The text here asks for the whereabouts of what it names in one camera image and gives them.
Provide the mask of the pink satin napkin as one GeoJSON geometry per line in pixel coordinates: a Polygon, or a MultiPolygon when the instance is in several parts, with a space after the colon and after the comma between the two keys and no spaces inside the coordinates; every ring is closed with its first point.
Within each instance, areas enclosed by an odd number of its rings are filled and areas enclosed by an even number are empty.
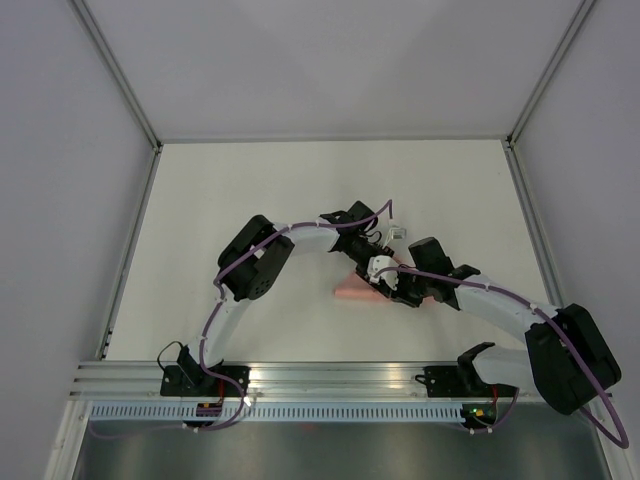
{"type": "MultiPolygon", "coordinates": [[[[403,263],[401,259],[396,255],[392,256],[392,258],[399,263],[399,267],[414,269],[414,266],[403,263]]],[[[394,302],[401,303],[412,308],[417,308],[424,302],[424,297],[415,297],[411,298],[410,300],[402,299],[400,297],[393,297],[393,291],[386,290],[383,282],[377,285],[370,284],[367,277],[367,266],[369,260],[358,262],[354,271],[338,284],[338,286],[334,289],[334,296],[336,298],[374,303],[394,302]]]]}

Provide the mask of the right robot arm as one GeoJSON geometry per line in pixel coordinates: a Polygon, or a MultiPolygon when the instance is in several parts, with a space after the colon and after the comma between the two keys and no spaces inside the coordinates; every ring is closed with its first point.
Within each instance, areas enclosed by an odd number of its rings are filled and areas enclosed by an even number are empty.
{"type": "Polygon", "coordinates": [[[428,297],[481,318],[523,344],[506,349],[482,342],[457,358],[456,381],[472,396],[492,385],[541,396],[569,415],[621,380],[621,369],[591,314],[571,304],[537,303],[495,283],[478,269],[455,267],[439,241],[429,237],[409,248],[413,266],[381,255],[370,260],[371,283],[393,300],[419,306],[428,297]]]}

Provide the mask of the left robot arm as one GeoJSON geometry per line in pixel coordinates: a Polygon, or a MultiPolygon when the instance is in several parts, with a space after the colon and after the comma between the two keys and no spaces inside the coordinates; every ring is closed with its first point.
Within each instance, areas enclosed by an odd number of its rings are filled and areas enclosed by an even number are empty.
{"type": "Polygon", "coordinates": [[[309,253],[341,253],[360,278],[384,294],[395,292],[395,280],[375,280],[375,262],[394,260],[381,240],[372,242],[378,218],[392,212],[388,201],[374,212],[358,201],[349,210],[323,214],[313,221],[276,224],[263,215],[252,217],[218,258],[213,280],[219,296],[199,335],[181,347],[177,359],[180,382],[195,395],[206,396],[225,375],[220,371],[231,334],[250,304],[274,286],[288,260],[309,253]]]}

